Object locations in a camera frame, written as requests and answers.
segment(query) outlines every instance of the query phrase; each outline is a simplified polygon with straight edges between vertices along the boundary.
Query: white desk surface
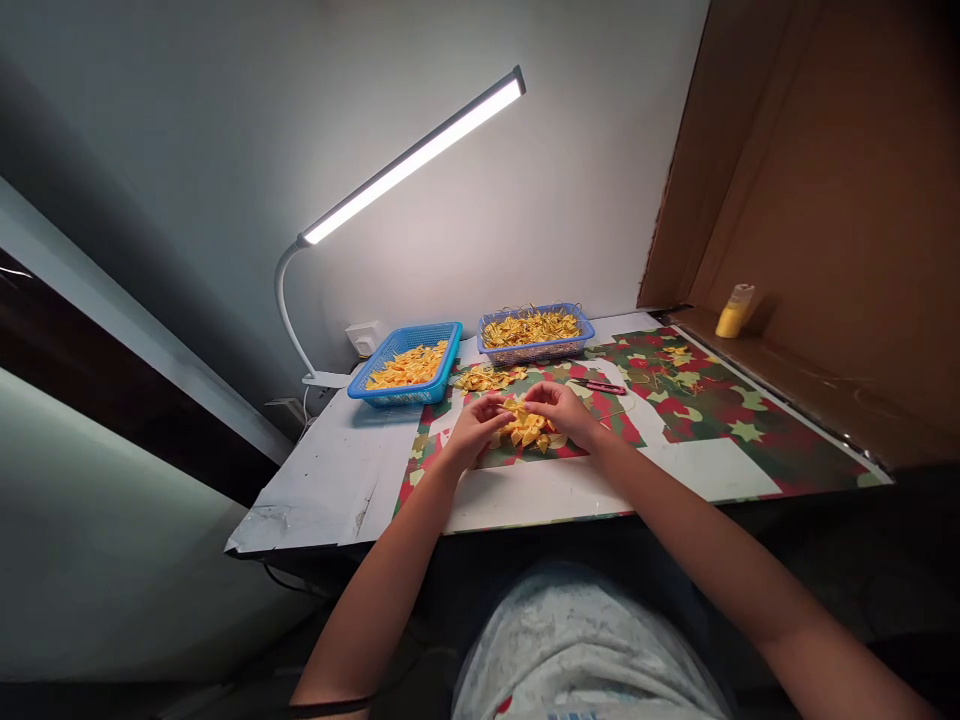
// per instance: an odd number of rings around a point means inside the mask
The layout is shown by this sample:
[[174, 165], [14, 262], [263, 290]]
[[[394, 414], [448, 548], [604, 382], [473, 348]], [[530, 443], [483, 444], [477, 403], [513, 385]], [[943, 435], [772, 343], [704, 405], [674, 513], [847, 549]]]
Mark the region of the white desk surface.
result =
[[[646, 313], [591, 323], [595, 345], [613, 342], [614, 334], [659, 327]], [[461, 341], [458, 356], [460, 364], [483, 360], [475, 338]], [[609, 368], [597, 369], [625, 387], [619, 371], [607, 364]], [[732, 440], [670, 444], [652, 405], [630, 392], [624, 407], [647, 443], [640, 452], [705, 499], [720, 502], [780, 492]], [[257, 553], [376, 540], [393, 517], [422, 409], [422, 405], [409, 405], [376, 410], [338, 390], [261, 491], [225, 549]], [[544, 524], [629, 510], [588, 458], [522, 463], [468, 471], [457, 490], [446, 531]]]

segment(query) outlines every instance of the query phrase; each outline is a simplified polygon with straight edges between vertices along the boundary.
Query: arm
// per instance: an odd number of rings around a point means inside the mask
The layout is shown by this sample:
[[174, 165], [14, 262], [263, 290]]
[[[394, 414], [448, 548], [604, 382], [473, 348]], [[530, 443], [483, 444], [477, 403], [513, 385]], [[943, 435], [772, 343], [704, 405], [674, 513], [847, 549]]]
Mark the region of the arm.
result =
[[667, 551], [760, 651], [804, 717], [928, 718], [933, 709], [715, 507], [598, 423], [567, 387], [526, 409], [587, 450]]
[[[376, 692], [400, 640], [460, 475], [493, 432], [513, 420], [488, 395], [464, 408], [446, 447], [344, 590], [291, 699], [292, 705], [357, 700]], [[365, 717], [366, 711], [356, 717]]]

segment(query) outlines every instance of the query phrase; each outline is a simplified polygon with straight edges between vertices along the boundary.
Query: hand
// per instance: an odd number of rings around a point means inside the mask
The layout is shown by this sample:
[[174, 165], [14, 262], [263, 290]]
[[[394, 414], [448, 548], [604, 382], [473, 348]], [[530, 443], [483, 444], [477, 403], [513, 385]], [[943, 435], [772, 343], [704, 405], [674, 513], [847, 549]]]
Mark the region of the hand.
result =
[[597, 433], [604, 430], [580, 398], [566, 385], [539, 382], [527, 393], [524, 409], [543, 415], [553, 426], [589, 453]]
[[504, 400], [502, 395], [484, 395], [463, 408], [443, 448], [443, 454], [461, 471], [473, 465], [494, 432], [516, 420], [512, 412], [503, 409]]

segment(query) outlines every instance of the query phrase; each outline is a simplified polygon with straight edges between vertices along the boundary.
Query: electrical outlet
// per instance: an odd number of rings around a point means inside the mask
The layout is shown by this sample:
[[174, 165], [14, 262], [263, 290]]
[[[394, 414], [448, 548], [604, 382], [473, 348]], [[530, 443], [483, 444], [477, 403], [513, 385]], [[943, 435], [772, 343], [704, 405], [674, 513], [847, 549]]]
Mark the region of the electrical outlet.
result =
[[360, 357], [370, 357], [383, 342], [380, 321], [374, 320], [369, 323], [351, 325], [347, 328], [347, 337], [350, 338], [350, 342]]

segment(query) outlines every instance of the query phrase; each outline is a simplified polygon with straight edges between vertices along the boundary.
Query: lamp arm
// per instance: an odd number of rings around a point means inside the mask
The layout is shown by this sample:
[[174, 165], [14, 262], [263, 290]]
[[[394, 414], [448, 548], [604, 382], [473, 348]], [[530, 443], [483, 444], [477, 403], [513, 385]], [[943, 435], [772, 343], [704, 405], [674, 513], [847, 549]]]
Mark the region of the lamp arm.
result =
[[297, 354], [300, 355], [300, 359], [303, 360], [303, 364], [307, 366], [310, 377], [316, 379], [317, 370], [310, 363], [310, 358], [308, 358], [307, 354], [303, 351], [303, 346], [300, 345], [297, 334], [293, 331], [293, 325], [290, 324], [290, 315], [287, 314], [287, 303], [283, 298], [283, 278], [287, 274], [287, 265], [290, 264], [290, 260], [294, 255], [304, 249], [301, 245], [294, 243], [280, 256], [280, 262], [277, 263], [277, 271], [273, 275], [273, 287], [277, 293], [277, 307], [280, 309], [280, 319], [283, 320], [283, 326], [287, 329], [290, 342], [292, 342], [293, 347], [296, 348]]
[[288, 247], [283, 255], [280, 256], [280, 262], [277, 263], [277, 270], [273, 275], [273, 288], [277, 295], [277, 308], [280, 310], [280, 319], [283, 320], [283, 326], [287, 329], [287, 335], [290, 336], [290, 342], [296, 349], [303, 364], [307, 366], [308, 375], [303, 378], [307, 385], [320, 385], [322, 387], [342, 388], [350, 384], [352, 379], [349, 375], [340, 375], [338, 373], [318, 372], [310, 362], [310, 358], [303, 351], [303, 346], [297, 339], [297, 334], [293, 331], [293, 325], [290, 324], [290, 315], [287, 314], [287, 303], [283, 297], [283, 279], [287, 274], [287, 265], [290, 260], [301, 250], [306, 250], [310, 245], [302, 243], [300, 240]]

